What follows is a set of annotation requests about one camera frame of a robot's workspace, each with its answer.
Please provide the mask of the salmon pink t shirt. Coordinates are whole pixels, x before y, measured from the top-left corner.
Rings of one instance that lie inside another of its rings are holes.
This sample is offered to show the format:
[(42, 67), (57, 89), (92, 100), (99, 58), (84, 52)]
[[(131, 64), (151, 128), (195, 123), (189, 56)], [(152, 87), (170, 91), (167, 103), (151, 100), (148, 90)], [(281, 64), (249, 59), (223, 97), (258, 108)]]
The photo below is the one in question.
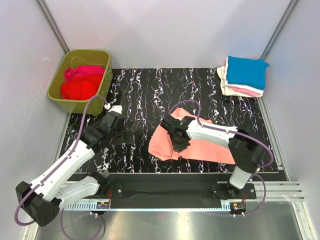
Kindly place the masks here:
[(210, 141), (191, 139), (187, 149), (175, 152), (167, 131), (158, 126), (149, 141), (148, 152), (162, 161), (184, 158), (234, 165), (235, 160), (228, 148), (229, 138), (234, 135), (205, 127), (201, 127), (200, 130), (205, 134), (213, 134)]

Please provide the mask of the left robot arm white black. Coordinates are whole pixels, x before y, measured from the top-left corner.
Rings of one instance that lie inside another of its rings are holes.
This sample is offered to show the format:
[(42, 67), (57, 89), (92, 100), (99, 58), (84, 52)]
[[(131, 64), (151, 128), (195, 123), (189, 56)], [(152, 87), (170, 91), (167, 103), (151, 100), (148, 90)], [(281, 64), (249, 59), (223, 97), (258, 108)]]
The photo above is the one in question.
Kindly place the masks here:
[(70, 148), (42, 175), (27, 183), (21, 181), (15, 188), (18, 207), (14, 220), (18, 219), (20, 210), (24, 210), (32, 223), (44, 227), (52, 222), (65, 207), (85, 198), (95, 196), (103, 198), (110, 193), (108, 187), (109, 172), (88, 172), (84, 178), (68, 186), (64, 184), (88, 160), (109, 145), (133, 144), (133, 121), (110, 110), (103, 119), (81, 127), (79, 138)]

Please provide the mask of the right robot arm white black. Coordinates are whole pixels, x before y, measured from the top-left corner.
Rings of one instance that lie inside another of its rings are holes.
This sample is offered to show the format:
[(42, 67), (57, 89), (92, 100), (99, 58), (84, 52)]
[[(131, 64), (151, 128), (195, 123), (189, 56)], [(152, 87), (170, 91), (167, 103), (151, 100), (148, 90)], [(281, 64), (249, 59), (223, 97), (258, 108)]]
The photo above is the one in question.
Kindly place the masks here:
[(239, 127), (207, 124), (192, 116), (166, 116), (160, 123), (168, 135), (169, 149), (183, 159), (234, 165), (226, 186), (214, 187), (221, 199), (239, 198), (266, 154), (265, 148)]

